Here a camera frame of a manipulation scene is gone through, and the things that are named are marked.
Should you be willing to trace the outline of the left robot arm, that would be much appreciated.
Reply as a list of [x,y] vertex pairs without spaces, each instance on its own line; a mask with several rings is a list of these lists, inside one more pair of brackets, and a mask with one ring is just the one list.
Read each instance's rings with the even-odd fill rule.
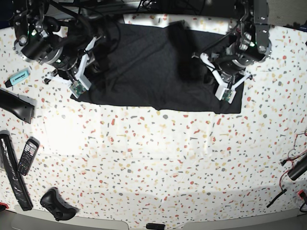
[[227,90],[251,78],[245,73],[247,66],[264,62],[272,53],[267,1],[237,0],[235,12],[238,21],[234,28],[192,56],[213,75],[219,74],[215,80],[219,85],[225,83]]

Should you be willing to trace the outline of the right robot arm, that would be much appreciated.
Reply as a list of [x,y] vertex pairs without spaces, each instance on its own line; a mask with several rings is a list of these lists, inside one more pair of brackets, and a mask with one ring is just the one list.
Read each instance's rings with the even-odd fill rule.
[[98,57],[115,42],[109,18],[99,13],[90,18],[54,0],[5,0],[3,5],[12,11],[16,54],[29,63],[53,66],[47,81],[63,81],[71,91],[90,89],[87,75],[101,72]]

